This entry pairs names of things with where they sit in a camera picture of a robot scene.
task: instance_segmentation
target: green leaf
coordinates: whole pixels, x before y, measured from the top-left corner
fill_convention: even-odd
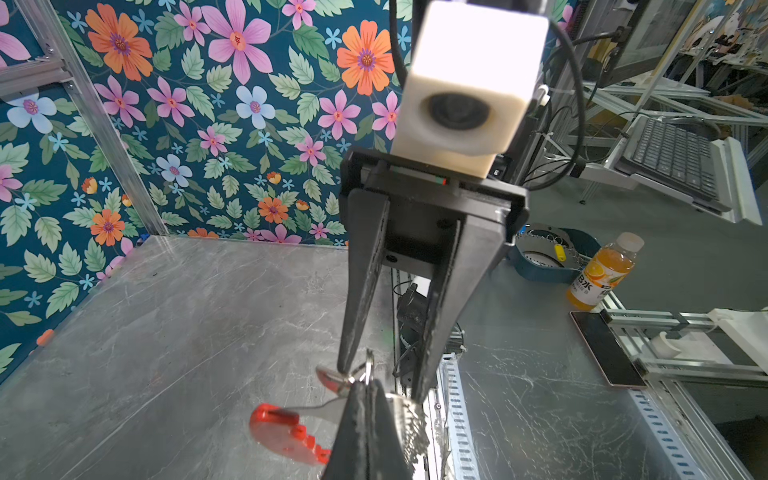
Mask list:
[[[160,207],[168,205],[168,197],[165,196],[162,190],[155,187],[152,182],[149,183],[149,196]]]
[[[245,172],[250,172],[251,170],[256,170],[256,167],[250,164],[250,161],[248,161],[247,158],[245,158],[243,155],[236,154],[234,152],[227,152],[226,157],[229,159],[230,162],[232,162],[232,170],[235,170],[236,172],[240,172],[244,174]]]
[[[248,210],[245,213],[245,217],[243,217],[243,223],[245,223],[246,227],[252,229],[258,228],[258,226],[261,224],[261,215],[259,215],[259,209],[252,208]]]
[[[232,218],[243,216],[243,208],[240,206],[240,199],[236,198],[227,204],[227,215]]]
[[[66,185],[55,184],[53,180],[30,180],[22,187],[22,192],[35,198],[40,205],[50,205],[58,200],[65,190]]]
[[[61,282],[61,285],[54,289],[53,295],[48,298],[49,305],[45,309],[45,318],[50,318],[56,312],[63,312],[78,298],[79,293],[80,288],[76,283]]]
[[[346,233],[346,228],[344,228],[341,222],[337,222],[336,220],[328,222],[326,228],[331,235],[343,235]]]
[[[325,58],[318,58],[318,60],[320,61],[320,72],[323,73],[323,77],[327,81],[336,83],[341,80],[341,72],[339,72],[339,67],[336,67],[336,64],[332,61],[327,61]]]
[[[326,165],[328,168],[337,169],[339,168],[339,165],[341,165],[341,160],[343,160],[343,157],[339,153],[337,149],[334,147],[331,147],[330,145],[326,145],[323,147],[323,153],[326,155]]]
[[[235,128],[230,124],[220,124],[215,123],[211,125],[211,127],[214,128],[214,131],[216,132],[216,135],[223,135],[224,136],[224,143],[225,144],[231,144],[237,138],[240,136],[240,134],[243,133],[242,128]]]
[[[213,225],[216,228],[227,229],[232,227],[232,220],[225,215],[213,215],[206,223],[208,225]]]
[[[333,192],[331,192],[326,199],[326,212],[328,212],[329,215],[339,214],[339,199],[336,198],[336,195],[334,195]]]
[[[174,14],[170,12],[163,12],[163,15],[157,17],[154,30],[157,32],[154,36],[157,50],[163,47],[176,48],[184,40],[184,27],[176,22]]]
[[[216,189],[213,187],[211,187],[210,190],[208,190],[208,203],[213,208],[217,208],[218,210],[224,209],[224,199],[221,197],[219,192],[217,192]]]
[[[293,218],[296,220],[296,225],[298,225],[301,230],[308,232],[312,228],[312,220],[310,219],[310,216],[304,212],[296,212],[296,215],[294,215]]]
[[[43,321],[42,318],[39,316],[31,315],[28,311],[21,311],[21,312],[10,312],[5,314],[16,326],[24,326],[24,325],[30,325],[32,323],[40,323]]]
[[[317,164],[317,166],[312,167],[312,176],[315,177],[321,184],[336,185],[336,182],[333,181],[333,176],[325,165]]]
[[[10,165],[12,174],[20,174],[22,168],[29,163],[27,155],[29,155],[29,144],[21,144],[17,147],[13,144],[5,144],[0,148],[0,165]]]
[[[193,138],[187,144],[187,161],[199,162],[205,160],[208,156],[208,149],[200,146],[200,138]]]
[[[160,121],[160,115],[157,114],[157,104],[150,100],[144,106],[144,116],[147,117],[147,128],[152,128]]]
[[[174,212],[163,212],[160,214],[160,218],[163,219],[163,223],[170,225],[171,227],[179,227],[185,223],[189,223],[189,220]]]
[[[218,178],[224,175],[224,166],[217,158],[209,158],[203,170],[205,170],[204,178]]]
[[[8,290],[4,288],[0,290],[0,306],[10,305],[12,301],[18,300],[26,295],[27,290]]]
[[[315,201],[320,201],[320,185],[314,180],[307,180],[304,182],[304,193]]]
[[[352,0],[341,1],[349,2],[349,6],[352,6]],[[312,55],[314,58],[330,58],[328,56],[328,47],[324,43],[323,36],[318,33],[317,27],[301,25],[301,28],[293,31],[293,42],[296,43],[296,47],[299,50],[307,55]]]
[[[152,65],[154,65],[158,71],[169,71],[170,50],[163,48],[162,50],[156,51],[154,55],[152,55]]]
[[[210,103],[210,97],[206,94],[202,88],[197,85],[187,87],[187,100],[195,107],[195,110],[199,111],[204,117],[210,118],[212,121],[216,120],[214,116],[214,104]]]
[[[35,222],[35,232],[38,233],[40,242],[54,253],[58,248],[58,241],[61,240],[61,227],[58,225],[58,220],[53,217],[38,218]]]
[[[69,246],[69,242],[65,243],[61,249],[61,254],[58,256],[58,267],[61,269],[61,274],[66,276],[75,276],[83,268],[80,255]]]
[[[73,43],[73,45],[78,50],[78,53],[83,58],[83,60],[96,68],[101,68],[104,66],[104,60],[101,60],[101,55],[96,53],[92,48],[86,47],[85,45],[81,45],[79,43]]]
[[[56,100],[53,100],[53,103],[56,105],[56,111],[60,114],[72,115],[78,111],[78,108],[75,107],[74,102],[71,102],[66,98],[57,98]]]
[[[94,224],[95,216],[96,210],[92,208],[78,207],[68,214],[65,214],[64,218],[71,220],[71,222],[78,227],[90,227]]]
[[[128,146],[128,152],[133,155],[134,157],[143,158],[146,160],[154,160],[152,155],[149,153],[149,150],[142,145],[138,140],[136,140],[136,137],[129,134],[122,134],[120,138],[123,139],[123,142]]]
[[[296,113],[299,114],[299,120],[301,125],[306,125],[306,122],[315,119],[315,115],[320,110],[320,100],[315,94],[301,94],[296,107]]]
[[[359,140],[365,137],[367,134],[373,131],[373,114],[368,115],[360,121],[357,126],[357,133],[355,134],[355,140]]]
[[[299,93],[301,93],[301,87],[295,78],[284,74],[270,74],[270,80],[275,85],[275,90],[281,93],[285,98],[288,98],[289,100],[296,100],[296,98],[299,97]]]
[[[280,167],[280,171],[291,175],[301,175],[306,172],[306,165],[306,162],[299,160],[298,155],[293,155],[291,158],[286,160],[282,167]]]
[[[299,119],[292,116],[285,110],[275,110],[275,118],[277,121],[279,121],[281,124],[297,124],[299,123]]]
[[[24,261],[27,276],[35,279],[36,283],[45,283],[56,276],[56,266],[41,253],[35,255],[29,250],[24,250]]]
[[[310,202],[310,216],[315,223],[324,222],[327,218],[323,208],[320,205],[315,205],[314,202]]]
[[[214,91],[223,93],[232,83],[232,67],[230,65],[227,65],[226,67],[217,65],[211,68],[208,73],[205,74],[205,81]]]
[[[227,123],[233,124],[237,121],[240,121],[240,116],[237,114],[235,110],[227,110],[222,114],[219,114],[217,116],[218,120],[226,121]]]
[[[310,135],[301,127],[288,127],[285,130],[281,130],[277,133],[280,134],[281,137],[285,138],[288,144],[293,145],[294,147],[296,144],[303,142]]]
[[[0,233],[6,235],[5,242],[8,247],[16,243],[19,238],[26,236],[27,229],[32,226],[29,222],[32,219],[32,214],[19,205],[11,205],[3,210],[0,218],[2,218],[0,220],[0,225],[2,225]]]
[[[85,268],[91,272],[101,272],[106,265],[107,257],[104,256],[104,251],[96,240],[91,238],[88,241],[88,248],[85,249]]]
[[[6,266],[0,263],[0,280],[5,280],[7,276],[15,275],[22,270],[20,266]]]

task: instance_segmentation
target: white plastic part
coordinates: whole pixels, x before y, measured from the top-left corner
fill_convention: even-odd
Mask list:
[[[528,109],[547,30],[548,20],[541,16],[430,2],[402,95],[392,154],[485,177]],[[488,120],[465,131],[439,125],[427,103],[442,93],[484,101],[491,108]]]

